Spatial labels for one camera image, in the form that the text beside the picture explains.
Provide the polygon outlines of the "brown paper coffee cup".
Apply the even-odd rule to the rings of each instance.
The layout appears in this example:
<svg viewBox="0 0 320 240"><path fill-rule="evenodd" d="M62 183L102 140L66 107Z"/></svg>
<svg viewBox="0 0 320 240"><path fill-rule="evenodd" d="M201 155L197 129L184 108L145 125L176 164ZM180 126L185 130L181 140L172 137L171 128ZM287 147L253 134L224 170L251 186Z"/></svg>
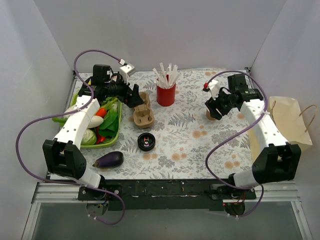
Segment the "brown paper coffee cup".
<svg viewBox="0 0 320 240"><path fill-rule="evenodd" d="M210 111L208 108L206 109L206 118L210 121L216 121L217 118L216 118L216 110L212 110Z"/></svg>

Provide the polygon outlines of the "brown cardboard cup carrier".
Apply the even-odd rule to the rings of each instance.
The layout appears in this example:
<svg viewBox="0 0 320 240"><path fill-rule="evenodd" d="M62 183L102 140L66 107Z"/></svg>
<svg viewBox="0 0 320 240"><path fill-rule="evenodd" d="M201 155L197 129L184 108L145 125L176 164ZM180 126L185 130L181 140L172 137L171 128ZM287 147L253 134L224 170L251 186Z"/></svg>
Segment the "brown cardboard cup carrier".
<svg viewBox="0 0 320 240"><path fill-rule="evenodd" d="M134 108L133 121L140 129L151 127L155 122L155 116L151 108L151 101L147 92L140 92L139 96L143 100L143 104Z"/></svg>

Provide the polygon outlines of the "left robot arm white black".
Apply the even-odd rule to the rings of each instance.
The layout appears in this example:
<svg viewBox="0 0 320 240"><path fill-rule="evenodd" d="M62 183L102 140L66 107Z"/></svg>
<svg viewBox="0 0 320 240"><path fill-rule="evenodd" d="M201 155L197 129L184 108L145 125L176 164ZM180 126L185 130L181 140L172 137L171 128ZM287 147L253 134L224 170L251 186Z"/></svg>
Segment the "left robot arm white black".
<svg viewBox="0 0 320 240"><path fill-rule="evenodd" d="M79 184L90 186L89 194L95 200L106 196L106 187L101 184L101 176L87 167L87 161L80 151L86 129L100 104L108 97L116 97L129 108L143 103L139 86L130 87L129 77L135 72L131 64L119 69L117 80L105 80L100 74L91 77L91 84L84 83L78 92L74 105L75 113L69 114L66 123L52 139L42 146L48 171L69 178Z"/></svg>

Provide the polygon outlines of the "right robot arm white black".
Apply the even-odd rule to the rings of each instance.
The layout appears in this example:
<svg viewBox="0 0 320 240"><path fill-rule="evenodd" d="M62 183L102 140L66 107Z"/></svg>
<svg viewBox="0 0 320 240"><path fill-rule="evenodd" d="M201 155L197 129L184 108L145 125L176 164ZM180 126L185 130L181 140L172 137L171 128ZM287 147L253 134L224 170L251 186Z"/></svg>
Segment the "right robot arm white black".
<svg viewBox="0 0 320 240"><path fill-rule="evenodd" d="M233 173L226 180L216 178L226 185L227 195L237 199L245 190L259 185L293 180L302 151L298 144L291 144L278 130L267 110L269 103L261 86L248 87L246 79L252 79L252 76L240 70L231 70L231 73L227 78L227 92L213 78L203 85L203 91L211 93L211 98L205 102L210 117L220 120L232 109L238 109L249 123L247 128L214 147L209 156L248 130L253 130L259 143L259 154L250 169Z"/></svg>

